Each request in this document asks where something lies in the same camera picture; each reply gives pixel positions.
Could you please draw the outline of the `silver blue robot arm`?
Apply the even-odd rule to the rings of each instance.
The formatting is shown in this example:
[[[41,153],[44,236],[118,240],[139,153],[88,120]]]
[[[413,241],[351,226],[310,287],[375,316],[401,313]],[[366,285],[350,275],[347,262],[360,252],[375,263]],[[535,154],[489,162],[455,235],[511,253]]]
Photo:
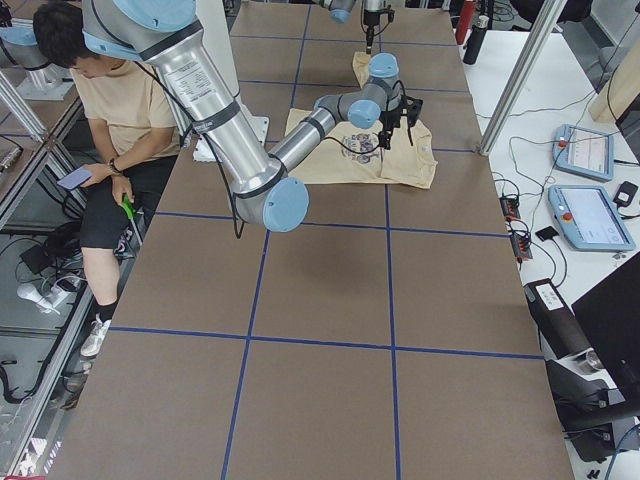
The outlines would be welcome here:
[[[300,225],[309,205],[302,181],[290,176],[342,121],[360,129],[381,123],[379,145],[391,147],[405,117],[416,124],[422,108],[399,79],[394,55],[372,57],[364,86],[326,95],[271,150],[265,150],[231,88],[203,45],[205,28],[193,1],[85,1],[83,34],[93,52],[153,66],[159,82],[189,118],[193,130],[230,171],[233,215],[274,232]]]
[[[359,25],[365,35],[365,53],[372,54],[376,37],[394,21],[395,10],[388,1],[383,0],[313,0],[313,3],[327,10],[336,23],[345,23],[356,4],[360,5]]]

